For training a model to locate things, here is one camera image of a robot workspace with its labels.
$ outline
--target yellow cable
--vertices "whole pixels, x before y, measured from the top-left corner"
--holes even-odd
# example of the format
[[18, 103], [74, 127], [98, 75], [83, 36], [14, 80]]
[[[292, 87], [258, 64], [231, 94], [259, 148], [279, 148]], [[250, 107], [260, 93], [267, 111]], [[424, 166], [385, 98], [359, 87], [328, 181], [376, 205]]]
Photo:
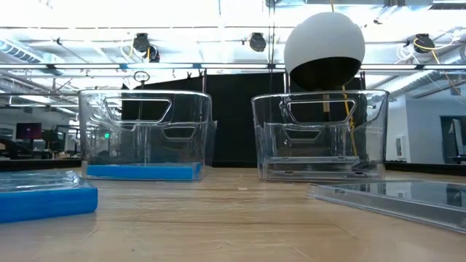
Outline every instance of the yellow cable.
[[[438, 57], [437, 57], [437, 55], [435, 54], [434, 51], [432, 51], [432, 55], [433, 55], [435, 61], [437, 61], [437, 64], [440, 65], [440, 61], [439, 61], [439, 59], [438, 59]], [[458, 95], [461, 95], [463, 98], [466, 98], [464, 95], [461, 94], [461, 91], [458, 89], [458, 87], [456, 87], [456, 86], [454, 85], [454, 83], [453, 83], [453, 81], [450, 79], [449, 75], [448, 75], [445, 71], [444, 71], [443, 73], [445, 74], [446, 78], [448, 79], [449, 84], [451, 85], [451, 87], [453, 87], [453, 89], [454, 89], [455, 91], [457, 91]]]
[[419, 47], [419, 48], [422, 48], [422, 49], [425, 49], [425, 50], [431, 50], [431, 51], [433, 51], [433, 50], [440, 50], [440, 49], [443, 49], [443, 48], [449, 46], [449, 45], [445, 45], [445, 46], [436, 47], [436, 48], [432, 48], [432, 47], [423, 47], [422, 45], [416, 43], [417, 40], [419, 40], [419, 39], [415, 39], [415, 40], [413, 41], [413, 44], [414, 44], [415, 46], [417, 46], [417, 47]]
[[[347, 99], [347, 98], [348, 98], [348, 95], [347, 95], [347, 94], [343, 94], [343, 96], [344, 96], [344, 99]], [[347, 102], [347, 101], [344, 101], [344, 107], [345, 107], [345, 109], [346, 109], [346, 111], [347, 111], [347, 116], [349, 116], [349, 114], [350, 114], [350, 107], [348, 106], [348, 102]], [[351, 142], [352, 142], [353, 154], [354, 154], [355, 156], [357, 156], [357, 155], [358, 155], [358, 150], [356, 149], [355, 134], [354, 134], [354, 132], [353, 132], [353, 130], [354, 130], [354, 128], [355, 128], [355, 123], [353, 122], [352, 116], [349, 118], [349, 126], [351, 127], [351, 133], [350, 133], [350, 135], [351, 135]]]

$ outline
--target desk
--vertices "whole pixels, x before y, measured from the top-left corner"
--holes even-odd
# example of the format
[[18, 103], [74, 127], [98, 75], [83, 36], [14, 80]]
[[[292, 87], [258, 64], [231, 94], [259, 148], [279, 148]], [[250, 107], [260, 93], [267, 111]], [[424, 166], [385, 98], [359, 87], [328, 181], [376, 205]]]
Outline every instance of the desk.
[[[388, 178], [466, 178], [391, 173]], [[200, 183], [92, 182], [95, 214], [0, 225], [2, 262], [465, 261], [466, 236], [216, 169]]]

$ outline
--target blue tray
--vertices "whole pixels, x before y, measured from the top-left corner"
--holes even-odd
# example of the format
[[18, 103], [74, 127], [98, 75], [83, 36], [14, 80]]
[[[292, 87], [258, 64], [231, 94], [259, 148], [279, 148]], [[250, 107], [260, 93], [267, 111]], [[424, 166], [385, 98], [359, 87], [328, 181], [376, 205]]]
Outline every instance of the blue tray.
[[0, 223], [91, 213], [96, 187], [75, 172], [0, 172]]
[[199, 180], [201, 163], [192, 164], [93, 164], [87, 166], [87, 175], [94, 178], [122, 180]]

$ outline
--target clear plastic bin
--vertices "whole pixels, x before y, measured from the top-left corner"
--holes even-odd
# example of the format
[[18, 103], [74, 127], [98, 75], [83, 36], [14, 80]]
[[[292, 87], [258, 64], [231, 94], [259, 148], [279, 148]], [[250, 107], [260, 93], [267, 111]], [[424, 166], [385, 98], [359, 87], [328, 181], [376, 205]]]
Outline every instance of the clear plastic bin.
[[201, 92], [79, 92], [83, 177], [202, 179], [213, 155], [211, 108]]
[[383, 179], [388, 95], [368, 90], [253, 98], [260, 179]]

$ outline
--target clear plastic lid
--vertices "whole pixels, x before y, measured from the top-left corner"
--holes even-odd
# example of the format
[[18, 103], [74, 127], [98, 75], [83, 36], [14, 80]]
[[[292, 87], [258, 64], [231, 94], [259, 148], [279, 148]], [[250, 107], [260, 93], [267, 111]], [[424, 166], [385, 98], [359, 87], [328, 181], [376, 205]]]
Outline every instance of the clear plastic lid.
[[312, 184], [309, 196], [466, 233], [466, 185], [394, 180]]

